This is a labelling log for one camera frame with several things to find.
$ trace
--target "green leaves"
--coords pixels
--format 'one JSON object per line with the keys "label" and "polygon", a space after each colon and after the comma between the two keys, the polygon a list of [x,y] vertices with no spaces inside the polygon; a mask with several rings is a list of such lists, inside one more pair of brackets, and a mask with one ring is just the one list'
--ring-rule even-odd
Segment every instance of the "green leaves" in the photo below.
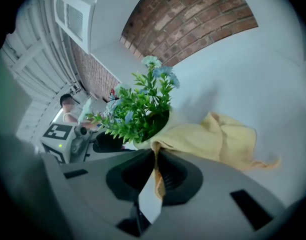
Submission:
{"label": "green leaves", "polygon": [[[132,73],[135,88],[120,88],[119,95],[122,99],[113,115],[102,118],[101,115],[87,115],[93,122],[101,123],[106,128],[105,134],[114,138],[123,138],[123,142],[146,141],[157,134],[168,121],[170,107],[170,91],[174,88],[168,76],[161,75],[157,79],[153,76],[154,67],[149,66],[147,75]],[[132,119],[125,123],[125,117],[133,112]]]}

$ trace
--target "brick wall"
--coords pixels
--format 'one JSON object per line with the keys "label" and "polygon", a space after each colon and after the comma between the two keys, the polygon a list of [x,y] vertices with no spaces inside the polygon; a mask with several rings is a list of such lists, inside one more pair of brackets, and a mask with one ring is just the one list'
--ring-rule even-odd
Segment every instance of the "brick wall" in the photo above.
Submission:
{"label": "brick wall", "polygon": [[108,72],[92,55],[87,55],[72,39],[71,47],[78,72],[85,88],[100,98],[108,100],[111,88],[119,81]]}
{"label": "brick wall", "polygon": [[174,66],[225,37],[257,27],[245,0],[141,0],[121,42],[141,59]]}

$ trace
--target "yellow towel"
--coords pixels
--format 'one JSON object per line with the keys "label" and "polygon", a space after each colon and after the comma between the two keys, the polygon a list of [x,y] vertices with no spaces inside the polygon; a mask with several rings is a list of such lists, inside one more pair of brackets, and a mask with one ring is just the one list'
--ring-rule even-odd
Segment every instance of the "yellow towel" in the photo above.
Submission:
{"label": "yellow towel", "polygon": [[183,124],[151,139],[155,155],[160,148],[210,159],[238,170],[275,168],[280,160],[266,164],[253,160],[256,131],[229,116],[209,112],[201,124]]}

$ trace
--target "blue flower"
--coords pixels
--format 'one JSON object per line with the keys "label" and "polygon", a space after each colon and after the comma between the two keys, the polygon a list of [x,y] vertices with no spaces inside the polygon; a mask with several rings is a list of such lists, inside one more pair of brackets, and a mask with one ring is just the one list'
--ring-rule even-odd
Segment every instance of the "blue flower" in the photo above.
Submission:
{"label": "blue flower", "polygon": [[110,102],[107,103],[106,105],[106,110],[110,113],[113,114],[114,110],[117,108],[118,105],[120,105],[123,102],[123,100],[116,99],[116,100],[111,100]]}
{"label": "blue flower", "polygon": [[142,63],[147,67],[153,65],[155,69],[162,66],[162,62],[156,56],[146,56],[142,59]]}
{"label": "blue flower", "polygon": [[162,74],[169,75],[172,72],[173,67],[162,66],[153,70],[153,76],[155,78],[160,78]]}
{"label": "blue flower", "polygon": [[128,124],[132,120],[133,115],[134,115],[133,111],[127,112],[127,114],[125,116],[125,123],[126,124]]}
{"label": "blue flower", "polygon": [[168,77],[172,85],[174,85],[176,88],[180,88],[180,81],[173,72],[171,72]]}
{"label": "blue flower", "polygon": [[138,92],[138,94],[148,94],[148,93],[149,93],[148,90],[143,90],[143,89],[139,90]]}

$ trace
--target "pot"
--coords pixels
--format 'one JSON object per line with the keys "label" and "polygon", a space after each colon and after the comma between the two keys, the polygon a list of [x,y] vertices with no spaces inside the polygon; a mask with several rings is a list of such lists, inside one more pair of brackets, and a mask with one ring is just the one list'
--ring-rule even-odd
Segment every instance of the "pot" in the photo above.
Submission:
{"label": "pot", "polygon": [[184,115],[180,111],[178,111],[177,109],[174,109],[173,107],[170,107],[168,121],[167,121],[166,125],[157,134],[155,134],[151,138],[149,138],[149,139],[147,139],[143,142],[140,142],[140,143],[133,142],[133,145],[138,150],[150,149],[151,148],[151,139],[153,137],[155,137],[156,135],[165,133],[168,130],[173,129],[177,126],[183,125],[186,122],[187,122],[187,120],[185,119]]}

